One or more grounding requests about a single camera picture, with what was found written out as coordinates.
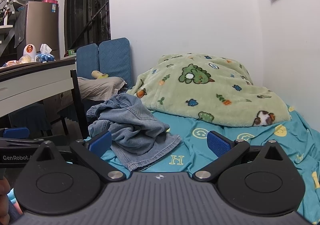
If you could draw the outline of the person's hand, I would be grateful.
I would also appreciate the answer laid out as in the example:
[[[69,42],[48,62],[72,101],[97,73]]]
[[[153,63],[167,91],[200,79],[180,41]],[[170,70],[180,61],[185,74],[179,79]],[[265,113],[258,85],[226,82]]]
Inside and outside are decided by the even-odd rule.
[[[7,196],[9,192],[10,184],[4,177],[0,180],[0,222],[2,225],[8,225],[10,221],[10,216],[8,214],[9,200]]]

